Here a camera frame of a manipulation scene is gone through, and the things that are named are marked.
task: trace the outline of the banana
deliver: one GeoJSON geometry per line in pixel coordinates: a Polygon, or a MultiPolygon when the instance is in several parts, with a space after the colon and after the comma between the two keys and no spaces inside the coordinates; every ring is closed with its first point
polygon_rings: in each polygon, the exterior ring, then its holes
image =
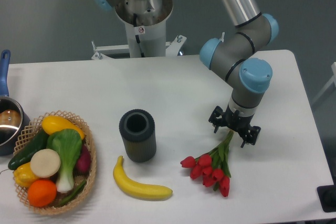
{"type": "Polygon", "coordinates": [[[122,166],[123,156],[119,156],[113,169],[113,178],[119,188],[126,194],[146,200],[165,200],[172,196],[173,190],[160,185],[142,184],[131,180],[122,166]]]}

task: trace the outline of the yellow squash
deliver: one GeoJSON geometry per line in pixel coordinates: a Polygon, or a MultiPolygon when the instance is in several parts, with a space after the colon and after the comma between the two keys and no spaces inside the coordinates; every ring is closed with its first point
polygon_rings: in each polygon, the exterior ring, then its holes
{"type": "Polygon", "coordinates": [[[125,173],[123,157],[119,156],[113,169],[113,177],[119,188],[126,194],[146,200],[165,200],[172,196],[173,190],[160,185],[142,184],[131,180],[125,173]]]}
{"type": "Polygon", "coordinates": [[[73,129],[79,133],[82,140],[85,137],[85,133],[79,127],[61,116],[49,115],[45,117],[42,120],[42,128],[48,135],[64,129],[73,129]]]}

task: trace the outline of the tulip bouquet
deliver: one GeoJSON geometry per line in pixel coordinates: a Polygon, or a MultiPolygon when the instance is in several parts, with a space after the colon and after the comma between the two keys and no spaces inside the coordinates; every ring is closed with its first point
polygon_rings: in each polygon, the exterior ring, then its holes
{"type": "Polygon", "coordinates": [[[228,152],[234,132],[229,131],[226,138],[208,153],[194,158],[189,156],[180,163],[183,168],[191,168],[190,178],[195,180],[203,177],[205,187],[219,189],[220,193],[227,197],[230,189],[230,170],[228,167],[228,152]]]}

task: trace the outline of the red tulip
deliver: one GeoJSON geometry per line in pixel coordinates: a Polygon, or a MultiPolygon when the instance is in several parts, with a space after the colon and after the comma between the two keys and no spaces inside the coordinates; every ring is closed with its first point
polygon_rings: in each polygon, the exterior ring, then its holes
{"type": "Polygon", "coordinates": [[[222,169],[214,169],[214,171],[211,174],[211,177],[214,181],[220,181],[224,177],[224,172],[222,169]]]}
{"type": "Polygon", "coordinates": [[[198,164],[206,167],[211,165],[212,158],[210,157],[209,154],[203,154],[201,157],[199,157],[198,164]]]}
{"type": "Polygon", "coordinates": [[[225,176],[222,178],[222,180],[219,182],[220,188],[230,188],[230,178],[228,176],[225,176]]]}
{"type": "Polygon", "coordinates": [[[189,156],[180,162],[183,168],[194,168],[196,165],[196,160],[189,156]]]}
{"type": "Polygon", "coordinates": [[[203,185],[205,187],[210,187],[212,186],[216,181],[214,181],[211,176],[203,176],[203,185]]]}
{"type": "Polygon", "coordinates": [[[199,164],[196,164],[196,166],[191,170],[190,172],[190,178],[191,179],[197,179],[202,174],[202,167],[199,164]]]}
{"type": "Polygon", "coordinates": [[[207,167],[204,167],[202,169],[203,176],[210,176],[211,173],[212,173],[212,167],[211,166],[207,166],[207,167]]]}
{"type": "Polygon", "coordinates": [[[219,191],[220,193],[224,196],[224,197],[227,197],[229,195],[229,190],[230,188],[221,188],[219,187],[219,191]]]}

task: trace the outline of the gray wall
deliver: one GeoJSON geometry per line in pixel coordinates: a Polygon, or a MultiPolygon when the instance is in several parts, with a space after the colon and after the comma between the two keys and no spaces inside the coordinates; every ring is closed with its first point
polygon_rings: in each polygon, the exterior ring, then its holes
{"type": "MultiPolygon", "coordinates": [[[[167,40],[186,36],[186,54],[198,54],[223,31],[226,36],[234,32],[221,0],[173,1],[167,40]]],[[[280,25],[278,38],[264,50],[289,49],[296,55],[311,101],[331,78],[336,61],[336,0],[256,1],[280,25]]],[[[12,51],[12,63],[89,60],[92,40],[96,46],[127,43],[115,13],[105,13],[93,0],[0,0],[0,28],[0,50],[12,51]]],[[[330,92],[313,108],[329,161],[336,156],[335,101],[336,92],[330,92]]]]}

